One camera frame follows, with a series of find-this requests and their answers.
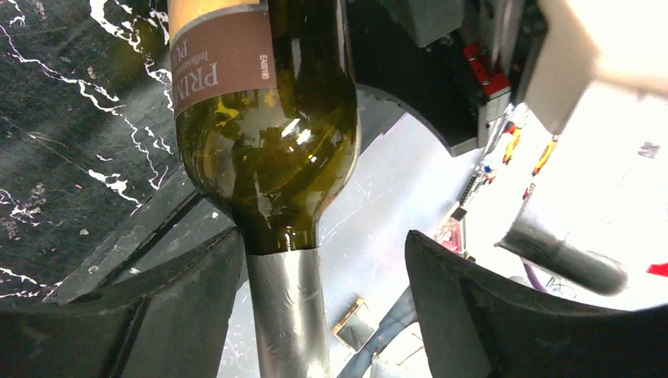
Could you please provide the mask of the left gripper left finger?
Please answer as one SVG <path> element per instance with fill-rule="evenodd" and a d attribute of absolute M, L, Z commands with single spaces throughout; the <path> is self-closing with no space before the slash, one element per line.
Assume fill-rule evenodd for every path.
<path fill-rule="evenodd" d="M 4 377 L 214 377 L 243 265 L 234 228 L 119 283 L 1 313 Z"/>

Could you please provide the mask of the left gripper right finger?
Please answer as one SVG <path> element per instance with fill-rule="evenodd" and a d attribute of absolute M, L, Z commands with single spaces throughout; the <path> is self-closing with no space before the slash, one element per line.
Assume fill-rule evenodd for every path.
<path fill-rule="evenodd" d="M 406 236 L 434 377 L 664 377 L 667 308 L 621 311 L 544 294 Z"/>

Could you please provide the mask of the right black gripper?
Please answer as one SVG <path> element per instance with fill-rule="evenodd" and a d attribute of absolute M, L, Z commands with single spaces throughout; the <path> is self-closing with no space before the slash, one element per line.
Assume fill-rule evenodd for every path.
<path fill-rule="evenodd" d="M 396 105 L 459 156 L 525 99 L 547 20 L 536 1 L 349 1 L 362 101 Z"/>

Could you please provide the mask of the dark bottle grey cap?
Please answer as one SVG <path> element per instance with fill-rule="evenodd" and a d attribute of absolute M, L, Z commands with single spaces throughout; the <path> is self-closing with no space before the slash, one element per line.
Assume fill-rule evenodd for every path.
<path fill-rule="evenodd" d="M 171 1 L 173 112 L 193 184 L 243 237 L 263 377 L 331 376 L 318 222 L 360 130 L 341 1 Z"/>

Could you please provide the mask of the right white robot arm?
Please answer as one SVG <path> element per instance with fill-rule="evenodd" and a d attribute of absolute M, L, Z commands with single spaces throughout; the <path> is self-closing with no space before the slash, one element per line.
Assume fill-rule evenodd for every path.
<path fill-rule="evenodd" d="M 350 1 L 360 91 L 459 156 L 526 104 L 553 134 L 593 81 L 667 93 L 664 1 Z"/>

